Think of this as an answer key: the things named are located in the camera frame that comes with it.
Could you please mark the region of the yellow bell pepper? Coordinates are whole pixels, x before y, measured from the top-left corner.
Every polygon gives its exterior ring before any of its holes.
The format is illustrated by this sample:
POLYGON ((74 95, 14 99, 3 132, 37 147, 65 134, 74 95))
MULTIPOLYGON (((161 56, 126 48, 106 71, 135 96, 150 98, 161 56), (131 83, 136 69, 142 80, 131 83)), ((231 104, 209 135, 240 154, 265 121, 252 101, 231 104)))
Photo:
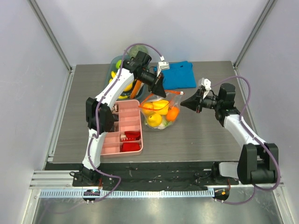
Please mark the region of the yellow bell pepper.
POLYGON ((167 115, 169 110, 169 101, 168 100, 157 100, 153 101, 153 109, 155 113, 158 113, 160 115, 167 115))

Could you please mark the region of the clear orange-zip bag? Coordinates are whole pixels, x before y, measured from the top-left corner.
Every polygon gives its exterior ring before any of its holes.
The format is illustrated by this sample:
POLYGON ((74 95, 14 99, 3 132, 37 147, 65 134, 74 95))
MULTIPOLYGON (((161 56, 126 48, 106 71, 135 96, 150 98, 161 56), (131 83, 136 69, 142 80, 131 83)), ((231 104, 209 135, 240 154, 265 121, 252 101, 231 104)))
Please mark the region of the clear orange-zip bag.
POLYGON ((180 114, 183 91, 166 90, 166 97, 154 94, 147 96, 139 105, 144 116, 144 124, 157 130, 164 130, 173 125, 180 114))

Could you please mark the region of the orange tangerine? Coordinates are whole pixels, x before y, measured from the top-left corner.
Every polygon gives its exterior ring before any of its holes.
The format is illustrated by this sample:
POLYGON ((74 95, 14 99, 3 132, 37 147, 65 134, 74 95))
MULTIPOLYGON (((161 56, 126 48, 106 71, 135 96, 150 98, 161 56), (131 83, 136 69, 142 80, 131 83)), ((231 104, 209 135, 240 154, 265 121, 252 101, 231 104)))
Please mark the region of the orange tangerine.
POLYGON ((166 120, 169 122, 175 121, 177 116, 179 115, 179 113, 180 113, 180 110, 177 107, 175 107, 175 106, 172 107, 166 115, 166 120))

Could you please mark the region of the yellow lemon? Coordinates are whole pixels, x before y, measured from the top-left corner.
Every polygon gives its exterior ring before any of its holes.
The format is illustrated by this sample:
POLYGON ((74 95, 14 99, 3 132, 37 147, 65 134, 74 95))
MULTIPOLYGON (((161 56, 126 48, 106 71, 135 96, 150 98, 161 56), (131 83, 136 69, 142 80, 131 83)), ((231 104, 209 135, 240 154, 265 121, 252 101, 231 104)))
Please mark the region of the yellow lemon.
POLYGON ((152 113, 146 118, 147 124, 150 127, 157 127, 161 125, 162 120, 162 116, 158 113, 152 113))

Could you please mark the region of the white cauliflower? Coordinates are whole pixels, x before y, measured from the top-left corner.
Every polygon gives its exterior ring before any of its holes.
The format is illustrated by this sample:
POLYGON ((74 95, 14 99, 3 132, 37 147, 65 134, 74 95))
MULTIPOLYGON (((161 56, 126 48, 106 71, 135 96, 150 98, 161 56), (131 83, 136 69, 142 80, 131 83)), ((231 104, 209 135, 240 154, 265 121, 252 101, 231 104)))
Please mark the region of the white cauliflower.
POLYGON ((173 124, 172 121, 167 121, 167 120, 162 120, 161 124, 156 126, 157 129, 159 130, 163 130, 165 128, 167 128, 168 126, 171 126, 173 124))

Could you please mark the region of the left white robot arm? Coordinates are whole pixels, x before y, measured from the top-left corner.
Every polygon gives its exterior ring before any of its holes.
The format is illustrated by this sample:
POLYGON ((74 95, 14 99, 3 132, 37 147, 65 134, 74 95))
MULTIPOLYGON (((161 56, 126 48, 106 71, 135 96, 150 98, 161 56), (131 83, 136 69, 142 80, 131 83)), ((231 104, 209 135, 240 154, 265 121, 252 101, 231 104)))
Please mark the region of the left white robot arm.
POLYGON ((135 57, 121 59, 121 64, 106 88, 94 98, 88 98, 85 103, 85 115, 88 126, 88 143, 85 157, 79 169, 78 179, 89 186, 95 186, 100 179, 100 155, 104 140, 114 126, 112 108, 125 88, 135 80, 148 86, 149 91, 155 95, 165 97, 163 88, 163 69, 168 69, 169 64, 163 56, 157 65, 156 72, 148 70, 152 60, 145 52, 138 51, 135 57))

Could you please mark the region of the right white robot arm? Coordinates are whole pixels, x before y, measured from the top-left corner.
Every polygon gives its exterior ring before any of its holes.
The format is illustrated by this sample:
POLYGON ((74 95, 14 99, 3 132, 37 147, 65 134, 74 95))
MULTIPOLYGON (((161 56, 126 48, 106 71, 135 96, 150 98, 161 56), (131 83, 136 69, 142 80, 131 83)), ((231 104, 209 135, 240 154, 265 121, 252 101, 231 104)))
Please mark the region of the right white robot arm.
POLYGON ((276 183, 278 147, 257 136, 240 116, 235 107, 235 86, 224 83, 217 95, 209 96, 210 91, 208 79, 203 79, 196 93, 180 105, 197 113, 203 108, 214 110, 216 120, 232 134, 241 147, 237 162, 219 162, 214 166, 211 172, 212 181, 222 184, 231 177, 242 184, 276 183))

